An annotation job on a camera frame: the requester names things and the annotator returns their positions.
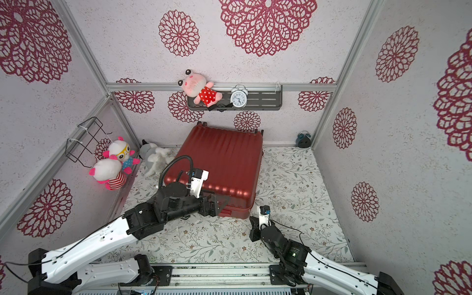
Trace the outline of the red hard-shell suitcase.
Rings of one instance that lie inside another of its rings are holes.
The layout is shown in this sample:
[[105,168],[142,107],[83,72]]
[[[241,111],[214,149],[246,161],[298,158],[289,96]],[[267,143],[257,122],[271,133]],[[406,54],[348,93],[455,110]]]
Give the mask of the red hard-shell suitcase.
[[245,220],[254,205],[263,158],[263,131],[240,132],[198,122],[177,155],[209,172],[204,190],[229,198],[222,217]]

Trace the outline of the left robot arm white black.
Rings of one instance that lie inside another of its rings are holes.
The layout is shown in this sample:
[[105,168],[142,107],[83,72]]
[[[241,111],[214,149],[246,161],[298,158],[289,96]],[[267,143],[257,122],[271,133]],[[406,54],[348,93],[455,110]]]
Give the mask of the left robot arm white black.
[[105,254],[163,231],[165,225],[193,213],[218,216],[229,198],[204,190],[192,193],[174,182],[157,190],[146,202],[126,211],[89,236],[47,251],[38,248],[28,255],[32,274],[30,295],[72,295],[94,286],[119,284],[143,286],[161,282],[145,254],[119,263],[97,264]]

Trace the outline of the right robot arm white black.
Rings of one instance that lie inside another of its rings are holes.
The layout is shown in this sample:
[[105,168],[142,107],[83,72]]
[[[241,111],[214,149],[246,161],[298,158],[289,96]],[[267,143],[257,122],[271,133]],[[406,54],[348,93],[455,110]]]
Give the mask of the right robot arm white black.
[[311,250],[301,242],[287,239],[270,215],[251,216],[250,240],[261,241],[279,263],[271,265],[271,284],[297,287],[307,284],[337,295],[403,295],[390,275],[377,275],[346,267]]

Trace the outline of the floral patterned table mat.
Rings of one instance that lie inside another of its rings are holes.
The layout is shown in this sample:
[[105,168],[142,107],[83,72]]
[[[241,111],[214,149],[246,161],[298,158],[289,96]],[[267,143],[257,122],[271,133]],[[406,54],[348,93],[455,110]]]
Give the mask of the floral patterned table mat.
[[[271,217],[288,239],[304,242],[336,262],[352,262],[348,242],[310,149],[264,150],[252,215],[269,205]],[[104,262],[145,254],[152,263],[272,263],[274,256],[249,238],[251,224],[236,218],[204,218],[167,224],[139,242],[111,251]]]

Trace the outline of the grey white plush dog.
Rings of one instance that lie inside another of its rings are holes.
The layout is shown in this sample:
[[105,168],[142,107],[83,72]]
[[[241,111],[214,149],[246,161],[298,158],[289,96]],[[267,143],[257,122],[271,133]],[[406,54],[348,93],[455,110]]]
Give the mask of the grey white plush dog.
[[163,169],[174,159],[172,151],[159,147],[155,143],[142,140],[139,156],[145,165],[146,178],[160,174]]

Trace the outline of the dark teal small alarm clock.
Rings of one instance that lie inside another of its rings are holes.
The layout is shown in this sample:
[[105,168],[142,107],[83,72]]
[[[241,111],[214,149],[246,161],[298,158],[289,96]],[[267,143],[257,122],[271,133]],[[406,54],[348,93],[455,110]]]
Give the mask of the dark teal small alarm clock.
[[298,148],[310,148],[311,145],[311,134],[307,130],[304,130],[297,135],[296,146]]

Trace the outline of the white twin-bell alarm clock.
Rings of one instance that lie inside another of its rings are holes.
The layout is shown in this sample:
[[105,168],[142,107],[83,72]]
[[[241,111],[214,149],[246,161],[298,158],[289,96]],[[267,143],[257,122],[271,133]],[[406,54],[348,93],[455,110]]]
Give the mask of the white twin-bell alarm clock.
[[230,103],[235,108],[244,108],[248,103],[248,91],[245,86],[237,84],[231,90]]

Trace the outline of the white plush with yellow glasses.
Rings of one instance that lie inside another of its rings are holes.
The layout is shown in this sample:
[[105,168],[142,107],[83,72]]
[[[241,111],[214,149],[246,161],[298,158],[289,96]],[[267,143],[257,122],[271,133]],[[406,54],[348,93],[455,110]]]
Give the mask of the white plush with yellow glasses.
[[136,152],[131,150],[130,145],[121,136],[113,141],[103,153],[104,158],[118,160],[122,164],[122,171],[127,175],[132,173],[134,165],[141,163],[141,160],[134,156],[136,156]]

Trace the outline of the white plush red striped shirt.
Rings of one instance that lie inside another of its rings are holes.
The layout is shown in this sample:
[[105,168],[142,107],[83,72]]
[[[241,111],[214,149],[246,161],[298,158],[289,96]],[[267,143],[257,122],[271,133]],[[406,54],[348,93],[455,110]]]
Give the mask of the white plush red striped shirt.
[[123,187],[127,177],[122,172],[122,163],[115,159],[102,159],[98,161],[88,172],[98,183],[105,188],[115,191]]

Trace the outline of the pink frog plush toy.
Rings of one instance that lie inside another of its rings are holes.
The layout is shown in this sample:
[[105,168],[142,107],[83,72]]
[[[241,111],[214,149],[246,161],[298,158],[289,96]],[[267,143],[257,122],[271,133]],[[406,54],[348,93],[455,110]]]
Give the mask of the pink frog plush toy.
[[193,98],[194,104],[203,103],[208,109],[214,109],[222,100],[222,93],[213,90],[214,83],[190,69],[185,71],[185,75],[184,79],[178,81],[183,92]]

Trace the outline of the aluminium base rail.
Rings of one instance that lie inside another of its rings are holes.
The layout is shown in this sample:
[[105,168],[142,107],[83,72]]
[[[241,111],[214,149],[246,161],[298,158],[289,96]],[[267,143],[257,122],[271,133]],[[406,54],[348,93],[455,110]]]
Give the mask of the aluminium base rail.
[[231,265],[155,265],[156,275],[144,285],[102,283],[86,286],[74,295],[374,295],[361,291],[370,287],[352,278],[355,291],[335,287],[333,283],[316,283],[313,275],[308,282],[296,283],[282,275],[276,264]]

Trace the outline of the dark grey wall shelf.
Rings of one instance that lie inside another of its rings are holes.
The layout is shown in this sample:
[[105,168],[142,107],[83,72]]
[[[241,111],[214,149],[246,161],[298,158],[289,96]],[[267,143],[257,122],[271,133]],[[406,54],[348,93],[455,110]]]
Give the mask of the dark grey wall shelf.
[[244,108],[235,108],[230,103],[231,90],[218,90],[222,93],[222,100],[214,106],[214,109],[208,109],[203,103],[194,104],[193,99],[188,97],[188,107],[192,111],[278,111],[283,103],[283,87],[279,84],[269,87],[245,86],[248,91],[248,103]]

